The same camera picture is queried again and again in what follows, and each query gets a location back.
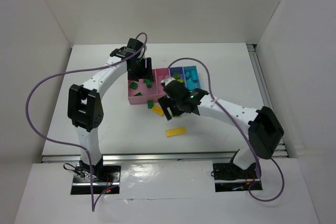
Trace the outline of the yellow short lego brick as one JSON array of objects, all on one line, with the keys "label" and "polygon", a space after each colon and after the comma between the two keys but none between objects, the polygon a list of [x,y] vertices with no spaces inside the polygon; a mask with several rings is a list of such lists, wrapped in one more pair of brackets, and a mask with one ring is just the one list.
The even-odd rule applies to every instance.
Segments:
[{"label": "yellow short lego brick", "polygon": [[164,112],[163,112],[163,110],[160,106],[154,105],[153,108],[152,108],[152,111],[159,116],[164,115]]}]

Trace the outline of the dark green square lego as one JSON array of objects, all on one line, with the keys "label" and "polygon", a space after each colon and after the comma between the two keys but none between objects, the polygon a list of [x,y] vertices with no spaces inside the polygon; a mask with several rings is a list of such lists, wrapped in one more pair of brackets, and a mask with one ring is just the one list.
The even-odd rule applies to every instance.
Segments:
[{"label": "dark green square lego", "polygon": [[154,102],[153,101],[148,101],[147,102],[147,107],[148,107],[148,109],[152,109],[154,107]]}]

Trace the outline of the small dark green lego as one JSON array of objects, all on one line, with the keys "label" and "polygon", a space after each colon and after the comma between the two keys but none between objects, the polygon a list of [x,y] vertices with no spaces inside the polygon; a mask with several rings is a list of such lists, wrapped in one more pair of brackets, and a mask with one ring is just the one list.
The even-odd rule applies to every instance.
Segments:
[{"label": "small dark green lego", "polygon": [[131,82],[130,88],[136,90],[138,88],[138,84],[136,82]]}]

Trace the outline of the small cyan lego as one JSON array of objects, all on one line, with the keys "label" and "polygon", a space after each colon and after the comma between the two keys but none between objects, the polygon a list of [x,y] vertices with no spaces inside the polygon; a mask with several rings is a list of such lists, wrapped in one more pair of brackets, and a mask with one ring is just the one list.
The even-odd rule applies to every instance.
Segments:
[{"label": "small cyan lego", "polygon": [[197,71],[192,70],[192,71],[191,71],[191,75],[192,75],[192,80],[193,80],[193,81],[197,81],[197,80],[198,80],[198,74],[197,74]]}]

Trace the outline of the yellow long lego plate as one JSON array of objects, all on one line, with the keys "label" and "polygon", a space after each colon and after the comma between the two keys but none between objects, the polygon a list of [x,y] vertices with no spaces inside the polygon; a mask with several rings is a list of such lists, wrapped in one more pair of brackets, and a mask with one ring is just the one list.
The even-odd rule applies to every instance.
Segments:
[{"label": "yellow long lego plate", "polygon": [[170,130],[166,130],[166,137],[175,137],[179,135],[183,135],[186,133],[185,127],[178,127]]}]

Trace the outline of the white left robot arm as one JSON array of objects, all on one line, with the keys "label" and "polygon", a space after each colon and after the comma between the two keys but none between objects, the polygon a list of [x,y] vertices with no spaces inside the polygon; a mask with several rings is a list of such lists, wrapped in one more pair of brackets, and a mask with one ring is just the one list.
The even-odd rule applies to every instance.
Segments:
[{"label": "white left robot arm", "polygon": [[126,46],[112,51],[104,69],[83,84],[73,84],[69,88],[67,115],[76,128],[79,144],[85,148],[80,154],[80,167],[96,177],[103,173],[98,139],[98,127],[104,117],[102,98],[125,73],[133,82],[154,80],[151,58],[146,58],[144,53],[145,44],[130,38]]}]

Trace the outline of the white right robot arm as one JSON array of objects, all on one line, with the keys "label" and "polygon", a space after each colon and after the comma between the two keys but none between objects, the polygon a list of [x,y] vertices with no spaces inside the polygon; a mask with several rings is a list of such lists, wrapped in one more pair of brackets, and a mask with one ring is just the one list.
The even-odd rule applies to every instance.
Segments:
[{"label": "white right robot arm", "polygon": [[284,130],[273,110],[247,108],[221,100],[202,89],[189,91],[181,82],[169,77],[161,81],[165,95],[159,104],[167,120],[184,113],[207,116],[237,127],[243,134],[247,148],[238,150],[231,162],[242,170],[252,164],[258,167],[259,159],[271,159]]}]

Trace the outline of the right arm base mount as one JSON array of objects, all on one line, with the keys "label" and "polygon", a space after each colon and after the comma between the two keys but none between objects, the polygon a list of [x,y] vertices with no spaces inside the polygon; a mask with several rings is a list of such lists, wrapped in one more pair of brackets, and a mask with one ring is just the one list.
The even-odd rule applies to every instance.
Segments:
[{"label": "right arm base mount", "polygon": [[214,178],[215,191],[247,191],[262,190],[262,183],[256,175],[256,163],[253,163],[247,169],[241,169],[233,163],[237,152],[232,156],[228,163],[213,163],[211,176]]}]

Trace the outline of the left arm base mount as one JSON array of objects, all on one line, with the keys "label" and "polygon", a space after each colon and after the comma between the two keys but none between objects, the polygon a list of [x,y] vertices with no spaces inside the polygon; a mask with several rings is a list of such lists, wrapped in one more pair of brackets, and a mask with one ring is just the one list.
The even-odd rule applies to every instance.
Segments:
[{"label": "left arm base mount", "polygon": [[[64,163],[63,169],[73,172],[71,195],[90,195],[90,174],[83,170],[79,164]],[[120,193],[120,165],[107,165],[102,169],[102,173],[98,176],[93,175],[93,193],[95,195],[101,194],[104,190],[105,194],[119,194]]]}]

